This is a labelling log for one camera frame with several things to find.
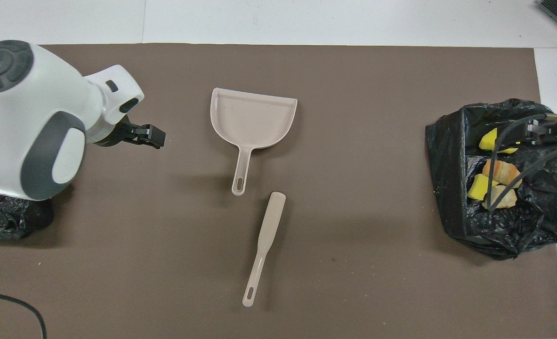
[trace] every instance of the beige dustpan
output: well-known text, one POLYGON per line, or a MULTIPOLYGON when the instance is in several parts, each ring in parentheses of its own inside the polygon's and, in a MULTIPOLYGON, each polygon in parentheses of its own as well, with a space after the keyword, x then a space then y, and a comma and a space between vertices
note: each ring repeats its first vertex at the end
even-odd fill
POLYGON ((291 128, 297 99, 215 88, 211 95, 211 124, 225 141, 239 148, 233 194, 242 195, 251 152, 275 145, 291 128))

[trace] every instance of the garbage bag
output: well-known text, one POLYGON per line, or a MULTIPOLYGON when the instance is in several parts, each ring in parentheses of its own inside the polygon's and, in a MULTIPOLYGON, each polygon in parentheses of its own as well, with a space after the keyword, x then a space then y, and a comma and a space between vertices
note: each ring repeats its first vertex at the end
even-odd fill
MULTIPOLYGON (((489 212, 466 196, 491 152, 479 142, 495 127, 537 113, 552 113, 533 101, 508 99, 498 104, 466 105, 425 129, 431 180, 446 234, 469 247, 505 260, 524 251, 557 243, 557 159, 522 180, 517 204, 489 212)), ((550 150, 498 154, 523 171, 550 150)))
POLYGON ((0 239, 25 238, 54 219, 50 199, 41 202, 0 195, 0 239))

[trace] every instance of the bread piece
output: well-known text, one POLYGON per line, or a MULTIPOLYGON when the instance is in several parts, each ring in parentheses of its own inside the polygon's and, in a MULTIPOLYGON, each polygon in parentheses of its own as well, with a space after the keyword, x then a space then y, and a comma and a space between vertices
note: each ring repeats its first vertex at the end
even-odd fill
MULTIPOLYGON (((492 187, 491 202, 495 202, 496 198, 498 198, 500 193, 502 193, 502 191, 504 191, 505 188, 506 186, 504 185, 498 185, 492 187)), ((515 206, 515 204, 517 204, 517 195, 515 194, 515 191, 511 189, 506 193, 506 195, 504 195, 504 198, 502 198, 502 200, 496 205, 496 208, 510 208, 515 206)), ((485 198, 485 201, 481 203, 481 205, 487 210, 487 197, 485 198)))
MULTIPOLYGON (((490 176, 490 164, 492 163, 491 159, 487 159, 487 163, 483 166, 483 171, 481 174, 484 176, 490 176)), ((518 175, 520 174, 517 167, 515 167, 512 163, 504 162, 497 160, 496 165, 494 166, 494 180, 504 185, 508 185, 511 183, 518 175)), ((521 180, 515 184, 514 188, 518 188, 521 185, 521 180)))

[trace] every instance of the dustpan handle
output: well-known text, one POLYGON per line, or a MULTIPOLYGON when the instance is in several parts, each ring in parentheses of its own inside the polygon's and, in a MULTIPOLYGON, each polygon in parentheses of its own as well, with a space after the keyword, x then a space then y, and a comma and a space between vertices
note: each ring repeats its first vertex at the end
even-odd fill
POLYGON ((234 172, 233 194, 242 195, 247 183, 247 172, 249 171, 249 160, 253 148, 239 147, 239 160, 237 170, 234 172))

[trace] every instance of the yellow sponge piece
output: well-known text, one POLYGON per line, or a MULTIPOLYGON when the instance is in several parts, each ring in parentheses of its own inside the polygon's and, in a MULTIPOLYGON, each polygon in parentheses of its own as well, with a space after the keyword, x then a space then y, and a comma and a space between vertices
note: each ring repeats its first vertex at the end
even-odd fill
MULTIPOLYGON (((473 184, 470 185, 470 190, 467 193, 467 197, 475 200, 483 200, 487 194, 487 181, 489 178, 483 174, 477 174, 473 184)), ((498 185, 498 182, 492 180, 492 186, 498 185)))
MULTIPOLYGON (((496 138, 498 137, 498 129, 492 129, 486 135, 481 138, 479 142, 479 148, 482 150, 493 151, 496 146, 496 138)), ((499 151, 498 153, 514 153, 518 148, 507 148, 506 150, 499 151)))

